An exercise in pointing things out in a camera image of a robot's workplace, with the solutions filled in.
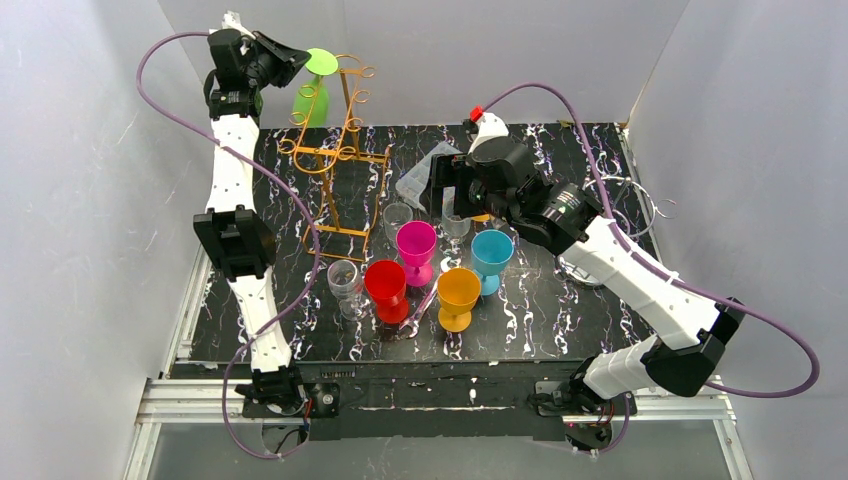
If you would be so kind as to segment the green wine glass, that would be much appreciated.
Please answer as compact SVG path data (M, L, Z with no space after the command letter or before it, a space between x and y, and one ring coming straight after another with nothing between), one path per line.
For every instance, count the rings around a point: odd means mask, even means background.
M337 72L339 62L334 54L325 49L310 48L307 52L311 58L306 62L305 69L313 77L298 89L290 120L298 127L319 128L325 126L329 111L330 96L326 78Z

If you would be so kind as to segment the clear stemless glass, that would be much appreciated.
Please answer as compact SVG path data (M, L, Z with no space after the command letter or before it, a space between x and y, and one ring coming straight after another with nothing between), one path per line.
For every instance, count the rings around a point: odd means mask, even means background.
M451 243L461 243L471 230L471 223L470 218L455 215L443 215L441 219L442 230Z

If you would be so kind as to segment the pink wine glass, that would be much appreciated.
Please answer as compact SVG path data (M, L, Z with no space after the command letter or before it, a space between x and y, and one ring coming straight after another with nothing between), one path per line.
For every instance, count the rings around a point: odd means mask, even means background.
M437 241L435 228L424 221L407 222L398 230L396 244L409 286L423 287L430 282Z

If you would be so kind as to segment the blue wine glass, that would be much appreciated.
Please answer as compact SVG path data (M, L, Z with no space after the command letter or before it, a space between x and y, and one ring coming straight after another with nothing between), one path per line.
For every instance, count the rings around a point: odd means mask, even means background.
M481 295L495 294L501 273L514 254L512 239L506 233L487 229L477 233L471 243L472 270L481 282Z

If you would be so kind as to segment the orange glass yellow foot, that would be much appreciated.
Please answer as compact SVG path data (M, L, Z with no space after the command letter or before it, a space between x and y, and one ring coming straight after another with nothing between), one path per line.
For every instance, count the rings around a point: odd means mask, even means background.
M444 272L437 285L441 327L451 333L467 329L481 291L481 281L472 270L457 267Z

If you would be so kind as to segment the red wine glass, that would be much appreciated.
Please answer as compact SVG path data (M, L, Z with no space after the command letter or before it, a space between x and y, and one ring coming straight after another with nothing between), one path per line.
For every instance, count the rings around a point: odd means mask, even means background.
M364 284L375 303L379 320L386 324L400 324L407 318L407 283L400 264L393 260L374 262L365 271Z

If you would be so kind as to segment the clear wine glass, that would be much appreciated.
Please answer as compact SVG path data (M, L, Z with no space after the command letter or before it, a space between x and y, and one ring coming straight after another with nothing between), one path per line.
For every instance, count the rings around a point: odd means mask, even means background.
M351 321L364 318L369 301L363 293L364 281L359 267L350 260L337 260L329 266L327 280L342 316Z

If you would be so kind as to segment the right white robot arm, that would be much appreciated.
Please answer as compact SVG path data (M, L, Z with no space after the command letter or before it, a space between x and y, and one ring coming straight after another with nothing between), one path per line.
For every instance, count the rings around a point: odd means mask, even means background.
M473 137L469 151L430 162L420 196L430 213L442 212L443 191L453 188L455 215L489 214L506 222L520 238L599 281L654 331L628 348L585 360L565 397L592 408L642 388L695 396L743 313L675 286L676 275L654 258L639 263L641 248L603 217L600 202L574 183L546 179L535 154L511 139L498 116L475 108L464 124Z

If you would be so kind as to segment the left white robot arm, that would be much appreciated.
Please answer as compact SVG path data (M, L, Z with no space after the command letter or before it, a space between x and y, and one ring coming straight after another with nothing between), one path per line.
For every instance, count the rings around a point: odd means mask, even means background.
M251 342L251 382L237 393L283 415L300 412L306 403L292 351L276 321L272 291L276 241L256 212L253 157L259 137L261 91L287 86L310 59L259 31L250 31L238 13L225 13L221 28L207 43L214 62L204 84L213 137L213 177L205 210L193 228L213 266L233 291Z

